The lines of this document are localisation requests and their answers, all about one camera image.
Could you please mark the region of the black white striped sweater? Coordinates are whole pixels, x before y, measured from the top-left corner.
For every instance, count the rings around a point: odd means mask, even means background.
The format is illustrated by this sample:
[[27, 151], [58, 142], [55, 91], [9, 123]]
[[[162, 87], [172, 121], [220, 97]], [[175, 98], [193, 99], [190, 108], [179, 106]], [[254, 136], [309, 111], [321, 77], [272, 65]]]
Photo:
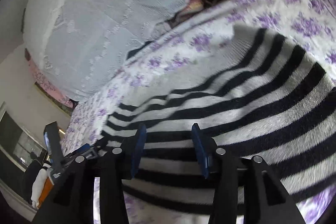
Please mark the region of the black white striped sweater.
[[290, 39], [235, 26], [212, 57], [129, 92], [102, 128], [110, 145], [147, 139], [127, 194], [156, 206], [209, 214], [214, 183], [197, 163], [191, 128], [237, 157], [260, 155], [296, 202], [335, 183], [335, 84]]

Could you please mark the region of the purple floral bed sheet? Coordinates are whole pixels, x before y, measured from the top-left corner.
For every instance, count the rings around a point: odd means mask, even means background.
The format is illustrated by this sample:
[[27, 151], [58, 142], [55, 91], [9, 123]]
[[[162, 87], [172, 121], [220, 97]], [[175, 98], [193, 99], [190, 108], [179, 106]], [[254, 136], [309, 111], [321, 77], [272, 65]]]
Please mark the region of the purple floral bed sheet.
[[[309, 53], [335, 84], [335, 0], [228, 0], [185, 21], [132, 57], [100, 91], [74, 110], [62, 149], [69, 153], [103, 137], [108, 115], [125, 96], [152, 80], [212, 57], [234, 36], [235, 26], [265, 28]], [[307, 223], [315, 223], [335, 195], [335, 183], [296, 202]], [[156, 206], [125, 192], [131, 223], [206, 223], [209, 214]]]

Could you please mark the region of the white lace cover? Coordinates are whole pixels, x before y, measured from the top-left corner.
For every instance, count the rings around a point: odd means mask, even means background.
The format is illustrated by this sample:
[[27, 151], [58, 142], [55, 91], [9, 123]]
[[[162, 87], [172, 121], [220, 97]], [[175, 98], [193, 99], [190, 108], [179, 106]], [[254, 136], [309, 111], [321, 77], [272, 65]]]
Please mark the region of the white lace cover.
[[189, 0], [29, 0], [23, 39], [43, 75], [82, 101], [112, 79], [127, 53], [167, 30]]

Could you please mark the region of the window with white frame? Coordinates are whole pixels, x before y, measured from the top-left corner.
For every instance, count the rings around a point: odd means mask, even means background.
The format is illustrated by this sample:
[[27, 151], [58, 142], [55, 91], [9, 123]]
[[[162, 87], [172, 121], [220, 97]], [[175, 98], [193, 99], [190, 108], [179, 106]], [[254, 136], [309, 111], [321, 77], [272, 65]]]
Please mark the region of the window with white frame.
[[22, 171], [35, 156], [39, 162], [48, 159], [44, 146], [12, 118], [5, 102], [1, 104], [1, 152]]

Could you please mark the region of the pink floral cloth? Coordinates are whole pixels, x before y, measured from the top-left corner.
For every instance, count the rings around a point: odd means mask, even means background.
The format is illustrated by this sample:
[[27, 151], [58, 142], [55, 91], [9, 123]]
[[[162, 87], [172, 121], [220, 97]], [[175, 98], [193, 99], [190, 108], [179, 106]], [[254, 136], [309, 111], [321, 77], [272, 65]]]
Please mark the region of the pink floral cloth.
[[77, 103], [69, 99], [67, 96], [64, 96], [61, 91], [47, 79], [47, 77], [39, 70], [38, 66], [34, 63], [27, 48], [25, 48], [25, 59], [28, 62], [30, 72], [33, 75], [33, 78], [38, 88], [45, 92], [46, 95], [49, 96], [51, 99], [59, 103], [62, 107], [67, 107], [68, 109], [73, 110]]

